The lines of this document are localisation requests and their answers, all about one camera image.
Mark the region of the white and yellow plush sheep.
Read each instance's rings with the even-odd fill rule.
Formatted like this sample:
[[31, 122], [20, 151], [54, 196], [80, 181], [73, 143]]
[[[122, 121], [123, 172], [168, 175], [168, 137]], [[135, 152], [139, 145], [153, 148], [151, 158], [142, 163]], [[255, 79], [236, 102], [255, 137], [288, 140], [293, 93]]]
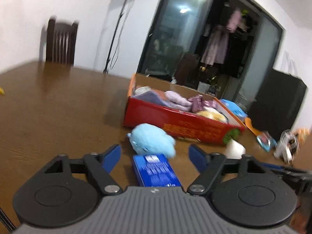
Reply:
[[215, 108], [207, 107], [204, 110], [196, 112], [197, 115], [212, 119], [214, 121], [219, 121], [222, 123], [228, 123], [228, 119], [225, 115], [217, 111]]

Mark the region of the light blue plush toy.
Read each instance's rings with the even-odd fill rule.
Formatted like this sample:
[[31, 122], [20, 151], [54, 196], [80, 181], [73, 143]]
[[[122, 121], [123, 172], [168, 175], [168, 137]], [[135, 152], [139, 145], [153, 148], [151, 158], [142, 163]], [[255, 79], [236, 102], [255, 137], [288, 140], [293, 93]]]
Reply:
[[139, 124], [127, 137], [137, 155], [163, 154], [167, 158], [176, 155], [175, 139], [157, 126]]

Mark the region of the blue tissue pack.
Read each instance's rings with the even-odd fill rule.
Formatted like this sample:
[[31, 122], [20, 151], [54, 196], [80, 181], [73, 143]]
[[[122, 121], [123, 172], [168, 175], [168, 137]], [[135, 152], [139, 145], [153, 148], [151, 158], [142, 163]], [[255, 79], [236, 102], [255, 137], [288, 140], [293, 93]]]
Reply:
[[168, 159], [163, 154], [134, 155], [132, 165], [140, 186], [181, 186]]

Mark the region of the pink satin cloth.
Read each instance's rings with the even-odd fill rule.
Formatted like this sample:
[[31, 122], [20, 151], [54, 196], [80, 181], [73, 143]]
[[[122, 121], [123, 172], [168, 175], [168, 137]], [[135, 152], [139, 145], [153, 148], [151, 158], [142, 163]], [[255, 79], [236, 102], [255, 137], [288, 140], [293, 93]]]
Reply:
[[204, 100], [202, 95], [196, 95], [188, 99], [191, 102], [191, 112], [197, 113], [208, 110], [208, 108], [217, 109], [217, 102], [215, 100]]

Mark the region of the lavender fluffy headband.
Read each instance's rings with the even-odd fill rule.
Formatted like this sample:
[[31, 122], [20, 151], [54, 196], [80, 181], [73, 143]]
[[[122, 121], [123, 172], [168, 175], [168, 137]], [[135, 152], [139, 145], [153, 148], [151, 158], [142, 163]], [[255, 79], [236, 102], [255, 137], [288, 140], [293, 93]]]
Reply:
[[164, 93], [166, 101], [169, 107], [181, 110], [183, 112], [189, 112], [192, 108], [192, 102], [182, 97], [175, 91], [166, 91]]

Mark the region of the translucent bag of soft items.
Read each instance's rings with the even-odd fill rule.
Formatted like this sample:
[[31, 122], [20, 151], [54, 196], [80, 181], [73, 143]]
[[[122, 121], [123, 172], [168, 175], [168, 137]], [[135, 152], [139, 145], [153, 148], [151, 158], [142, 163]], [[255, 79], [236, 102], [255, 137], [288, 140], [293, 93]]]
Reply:
[[136, 88], [135, 91], [134, 91], [134, 97], [138, 97], [140, 95], [150, 95], [150, 94], [155, 94], [155, 92], [151, 89], [151, 87], [149, 86], [142, 86], [142, 87], [139, 87], [139, 88]]

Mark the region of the white foam roll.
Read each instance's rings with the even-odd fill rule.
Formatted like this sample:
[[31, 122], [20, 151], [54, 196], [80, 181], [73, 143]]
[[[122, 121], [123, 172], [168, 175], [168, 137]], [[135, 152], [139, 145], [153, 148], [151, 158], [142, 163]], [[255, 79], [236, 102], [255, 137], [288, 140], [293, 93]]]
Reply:
[[231, 139], [226, 145], [224, 155], [228, 159], [241, 159], [245, 153], [245, 147], [239, 142]]

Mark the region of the teal snack packet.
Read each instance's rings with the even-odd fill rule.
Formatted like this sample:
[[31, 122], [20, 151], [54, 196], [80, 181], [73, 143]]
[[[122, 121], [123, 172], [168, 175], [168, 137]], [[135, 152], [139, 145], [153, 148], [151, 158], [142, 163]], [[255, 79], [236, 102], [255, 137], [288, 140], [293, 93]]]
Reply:
[[259, 145], [266, 151], [269, 152], [271, 149], [276, 148], [277, 142], [276, 140], [268, 133], [261, 132], [256, 137]]

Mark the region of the red cardboard box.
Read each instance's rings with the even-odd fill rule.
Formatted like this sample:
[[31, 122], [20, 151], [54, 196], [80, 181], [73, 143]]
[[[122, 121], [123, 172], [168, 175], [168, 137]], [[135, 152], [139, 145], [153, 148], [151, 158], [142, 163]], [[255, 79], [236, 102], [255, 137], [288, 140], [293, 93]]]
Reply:
[[149, 86], [153, 90], [163, 92], [175, 91], [185, 98], [199, 94], [193, 89], [168, 81], [134, 74], [128, 88], [128, 101], [123, 121], [125, 127], [133, 128], [147, 123], [163, 129], [173, 137], [192, 138], [205, 143], [222, 145], [227, 144], [230, 139], [238, 139], [238, 136], [246, 129], [246, 126], [215, 97], [203, 94], [203, 100], [216, 101], [217, 110], [227, 117], [228, 123], [137, 99], [134, 92], [138, 86]]

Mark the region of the orange envelope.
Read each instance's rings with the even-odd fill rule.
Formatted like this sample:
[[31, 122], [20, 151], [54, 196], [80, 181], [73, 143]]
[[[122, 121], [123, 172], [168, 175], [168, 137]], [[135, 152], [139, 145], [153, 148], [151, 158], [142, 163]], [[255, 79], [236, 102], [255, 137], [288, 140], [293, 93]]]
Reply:
[[256, 128], [254, 128], [252, 126], [252, 121], [249, 117], [245, 117], [244, 119], [244, 123], [245, 123], [245, 126], [255, 135], [255, 136], [259, 136], [262, 131], [260, 130], [257, 130]]

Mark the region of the blue wet wipes pack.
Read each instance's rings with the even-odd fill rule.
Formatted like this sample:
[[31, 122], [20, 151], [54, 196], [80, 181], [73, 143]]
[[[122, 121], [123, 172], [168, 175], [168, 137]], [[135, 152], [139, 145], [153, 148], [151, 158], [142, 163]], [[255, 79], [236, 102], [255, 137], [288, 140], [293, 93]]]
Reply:
[[221, 102], [241, 121], [245, 122], [245, 119], [247, 117], [247, 114], [238, 106], [236, 103], [226, 100], [226, 99], [221, 99]]

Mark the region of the black paper bag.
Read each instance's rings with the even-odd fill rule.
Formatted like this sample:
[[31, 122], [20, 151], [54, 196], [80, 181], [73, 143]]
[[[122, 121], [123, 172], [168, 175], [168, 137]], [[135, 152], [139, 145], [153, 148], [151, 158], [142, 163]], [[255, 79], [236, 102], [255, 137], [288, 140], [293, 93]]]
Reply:
[[253, 128], [278, 141], [293, 126], [306, 90], [302, 79], [271, 69], [247, 112]]

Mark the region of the dark wooden chair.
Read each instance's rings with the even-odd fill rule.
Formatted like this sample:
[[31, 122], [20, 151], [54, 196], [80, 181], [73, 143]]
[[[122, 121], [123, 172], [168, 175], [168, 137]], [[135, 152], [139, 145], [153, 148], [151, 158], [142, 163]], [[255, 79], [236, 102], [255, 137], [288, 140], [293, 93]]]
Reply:
[[69, 24], [57, 21], [56, 17], [49, 18], [45, 60], [73, 66], [77, 31], [78, 21]]

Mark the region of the hanging clothes rack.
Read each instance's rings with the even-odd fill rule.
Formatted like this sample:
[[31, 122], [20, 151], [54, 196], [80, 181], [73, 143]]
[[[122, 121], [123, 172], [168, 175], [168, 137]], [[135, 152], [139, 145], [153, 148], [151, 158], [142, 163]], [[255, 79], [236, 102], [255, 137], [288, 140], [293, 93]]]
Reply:
[[237, 7], [230, 15], [225, 26], [217, 25], [213, 28], [201, 58], [201, 63], [206, 66], [213, 66], [215, 63], [224, 63], [230, 34], [234, 33], [237, 28], [240, 28], [244, 32], [249, 29], [246, 22], [248, 12], [246, 10], [241, 12]]

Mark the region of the studio light on stand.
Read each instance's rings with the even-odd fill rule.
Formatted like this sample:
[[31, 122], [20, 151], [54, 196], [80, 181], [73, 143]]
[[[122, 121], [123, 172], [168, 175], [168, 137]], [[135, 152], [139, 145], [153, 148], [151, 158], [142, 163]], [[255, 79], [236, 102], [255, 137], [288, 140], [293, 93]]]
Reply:
[[103, 70], [104, 74], [108, 74], [108, 72], [114, 68], [118, 61], [122, 33], [135, 1], [136, 0], [123, 0], [121, 10], [117, 18], [117, 23], [114, 28], [112, 40], [109, 46], [105, 67]]

